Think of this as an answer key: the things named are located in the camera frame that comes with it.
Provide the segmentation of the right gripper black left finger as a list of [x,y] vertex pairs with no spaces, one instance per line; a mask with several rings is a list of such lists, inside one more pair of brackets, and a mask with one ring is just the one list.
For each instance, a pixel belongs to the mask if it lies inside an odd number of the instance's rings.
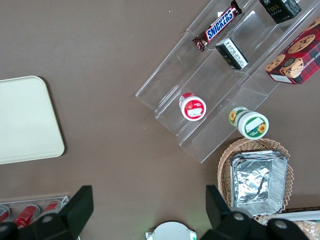
[[2,240],[77,240],[94,210],[93,189],[82,186],[68,200],[42,198],[0,204]]

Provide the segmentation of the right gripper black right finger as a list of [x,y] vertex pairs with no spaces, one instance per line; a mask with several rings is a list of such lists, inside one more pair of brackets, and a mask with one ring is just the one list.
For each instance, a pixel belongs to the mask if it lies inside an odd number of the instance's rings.
[[212,229],[203,240],[307,240],[305,233],[293,222],[273,218],[262,225],[244,210],[231,210],[215,185],[207,185],[206,213]]

